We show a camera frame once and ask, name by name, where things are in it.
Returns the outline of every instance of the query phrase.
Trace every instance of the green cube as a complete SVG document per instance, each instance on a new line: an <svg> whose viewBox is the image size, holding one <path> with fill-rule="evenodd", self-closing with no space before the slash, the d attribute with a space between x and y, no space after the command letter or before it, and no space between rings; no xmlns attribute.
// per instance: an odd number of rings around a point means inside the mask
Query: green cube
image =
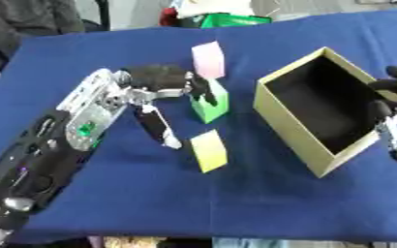
<svg viewBox="0 0 397 248"><path fill-rule="evenodd" d="M216 107L213 107L211 104L207 103L204 100L204 96L201 96L198 101L196 101L193 97L190 97L193 109L196 111L198 116L200 116L204 124L208 124L209 122L229 111L228 91L216 79L208 79L208 82L210 90L218 102Z"/></svg>

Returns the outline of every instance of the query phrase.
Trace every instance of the blue tablecloth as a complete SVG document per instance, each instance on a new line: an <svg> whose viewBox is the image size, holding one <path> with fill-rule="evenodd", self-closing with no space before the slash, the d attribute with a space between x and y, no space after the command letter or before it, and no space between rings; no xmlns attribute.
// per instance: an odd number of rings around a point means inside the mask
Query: blue tablecloth
<svg viewBox="0 0 397 248"><path fill-rule="evenodd" d="M230 113L203 125L187 98L160 101L175 133L218 129L229 164L201 174L126 111L51 208L18 234L36 242L89 234L397 240L397 163L376 143L317 179L252 109L256 80L319 47L374 77L397 65L397 11L312 16L251 27L154 28L27 40L0 78L0 152L93 71L176 63L217 40Z"/></svg>

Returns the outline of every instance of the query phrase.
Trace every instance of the person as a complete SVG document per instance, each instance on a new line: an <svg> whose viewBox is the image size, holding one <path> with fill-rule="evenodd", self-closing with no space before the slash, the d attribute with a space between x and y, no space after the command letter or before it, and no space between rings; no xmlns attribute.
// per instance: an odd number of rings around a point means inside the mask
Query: person
<svg viewBox="0 0 397 248"><path fill-rule="evenodd" d="M0 0L0 53L8 59L25 37L83 31L74 0Z"/></svg>

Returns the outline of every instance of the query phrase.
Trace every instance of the cardboard box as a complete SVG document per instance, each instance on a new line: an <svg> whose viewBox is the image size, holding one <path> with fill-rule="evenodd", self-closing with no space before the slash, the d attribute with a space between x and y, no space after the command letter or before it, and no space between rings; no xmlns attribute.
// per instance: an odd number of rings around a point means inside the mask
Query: cardboard box
<svg viewBox="0 0 397 248"><path fill-rule="evenodd" d="M367 114L383 99L366 84L374 80L323 47L261 78L254 108L322 177L378 140Z"/></svg>

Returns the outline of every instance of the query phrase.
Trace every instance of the green object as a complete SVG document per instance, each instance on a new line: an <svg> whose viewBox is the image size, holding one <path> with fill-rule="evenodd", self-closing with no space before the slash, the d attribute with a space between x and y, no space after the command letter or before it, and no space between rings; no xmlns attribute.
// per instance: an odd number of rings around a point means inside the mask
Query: green object
<svg viewBox="0 0 397 248"><path fill-rule="evenodd" d="M210 89L218 102L216 107L207 103L203 96L200 96L198 101L193 97L190 97L193 109L196 111L198 116L200 116L204 124L208 124L229 111L229 93L227 90L223 88L216 79L209 79L208 81Z"/></svg>
<svg viewBox="0 0 397 248"><path fill-rule="evenodd" d="M78 134L85 137L90 136L90 134L95 128L96 128L96 123L94 123L93 121L89 121L88 123L82 124L78 128Z"/></svg>
<svg viewBox="0 0 397 248"><path fill-rule="evenodd" d="M92 148L96 148L96 147L101 143L101 141L102 141L102 139L97 139L97 140L93 143Z"/></svg>
<svg viewBox="0 0 397 248"><path fill-rule="evenodd" d="M225 13L210 14L201 24L201 28L248 26L270 23L270 17L230 15Z"/></svg>
<svg viewBox="0 0 397 248"><path fill-rule="evenodd" d="M228 13L217 13L207 15L197 15L185 19L180 19L182 27L212 28L230 26L248 26L272 22L271 17L255 15L231 15Z"/></svg>

